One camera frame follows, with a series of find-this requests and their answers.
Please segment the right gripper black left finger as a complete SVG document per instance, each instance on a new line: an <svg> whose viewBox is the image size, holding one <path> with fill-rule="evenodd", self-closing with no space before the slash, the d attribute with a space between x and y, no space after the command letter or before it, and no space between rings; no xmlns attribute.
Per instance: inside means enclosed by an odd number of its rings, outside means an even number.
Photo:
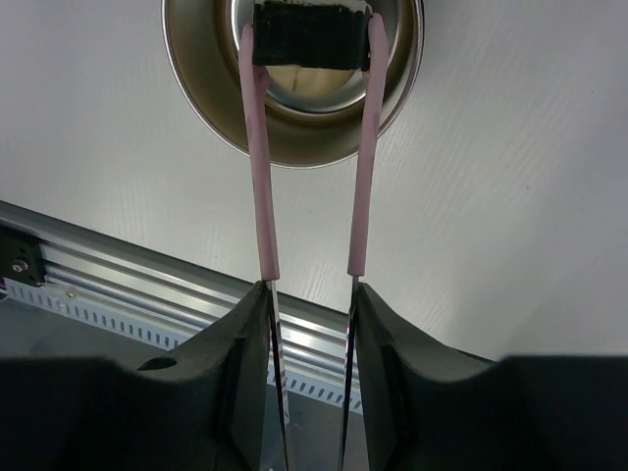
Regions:
<svg viewBox="0 0 628 471"><path fill-rule="evenodd" d="M272 294L131 370L98 357L1 363L5 470L256 470Z"/></svg>

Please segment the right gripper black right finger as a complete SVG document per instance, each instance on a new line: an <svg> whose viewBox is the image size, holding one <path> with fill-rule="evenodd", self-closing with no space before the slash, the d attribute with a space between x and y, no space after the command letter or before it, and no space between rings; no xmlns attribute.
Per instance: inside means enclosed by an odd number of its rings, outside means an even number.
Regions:
<svg viewBox="0 0 628 471"><path fill-rule="evenodd" d="M510 355L434 339L368 285L354 294L373 470L623 470L627 360Z"/></svg>

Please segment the pink metal tongs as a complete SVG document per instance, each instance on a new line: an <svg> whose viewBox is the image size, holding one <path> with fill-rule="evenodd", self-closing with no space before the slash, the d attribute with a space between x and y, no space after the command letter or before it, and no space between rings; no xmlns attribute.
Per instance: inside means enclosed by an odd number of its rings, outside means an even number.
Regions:
<svg viewBox="0 0 628 471"><path fill-rule="evenodd" d="M379 14L374 14L369 19L368 39L370 68L364 75L366 96L358 148L347 266L347 273L352 277L352 295L345 343L339 465L343 465L345 454L352 384L356 295L359 278L364 275L366 264L372 177L389 59L387 35L383 19ZM269 75L264 66L253 64L253 49L253 26L246 25L243 28L240 39L238 70L251 163L259 267L261 280L271 292L269 317L284 463L287 470L295 470L297 464L293 452L292 430L288 409L288 378L284 361L276 287L276 280L280 277L280 268L273 207L270 151L263 104Z"/></svg>

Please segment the round steel lunch box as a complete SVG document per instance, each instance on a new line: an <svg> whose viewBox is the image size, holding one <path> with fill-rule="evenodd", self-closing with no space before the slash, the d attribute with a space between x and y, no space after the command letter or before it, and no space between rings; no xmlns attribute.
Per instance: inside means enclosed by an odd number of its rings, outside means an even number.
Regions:
<svg viewBox="0 0 628 471"><path fill-rule="evenodd" d="M380 130L398 117L418 76L424 45L420 1L374 1L389 47ZM250 1L165 1L162 30L173 73L199 119L226 145L247 153L237 53ZM365 83L360 72L335 92L305 97L273 80L266 94L271 160L286 168L316 168L356 153Z"/></svg>

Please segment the black seaweed sushi piece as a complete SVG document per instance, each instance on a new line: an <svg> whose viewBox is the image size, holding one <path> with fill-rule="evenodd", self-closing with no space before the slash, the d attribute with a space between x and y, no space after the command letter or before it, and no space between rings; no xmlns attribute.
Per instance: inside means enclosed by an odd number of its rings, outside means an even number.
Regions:
<svg viewBox="0 0 628 471"><path fill-rule="evenodd" d="M366 1L256 1L256 66L365 71L369 66Z"/></svg>

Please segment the round cream steamed bun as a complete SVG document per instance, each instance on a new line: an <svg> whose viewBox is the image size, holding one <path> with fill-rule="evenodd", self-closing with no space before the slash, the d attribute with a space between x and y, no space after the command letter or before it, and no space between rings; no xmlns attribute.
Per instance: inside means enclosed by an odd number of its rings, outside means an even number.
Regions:
<svg viewBox="0 0 628 471"><path fill-rule="evenodd" d="M354 71L313 69L297 65L268 66L267 71L278 87L305 97L329 95L343 87L354 75Z"/></svg>

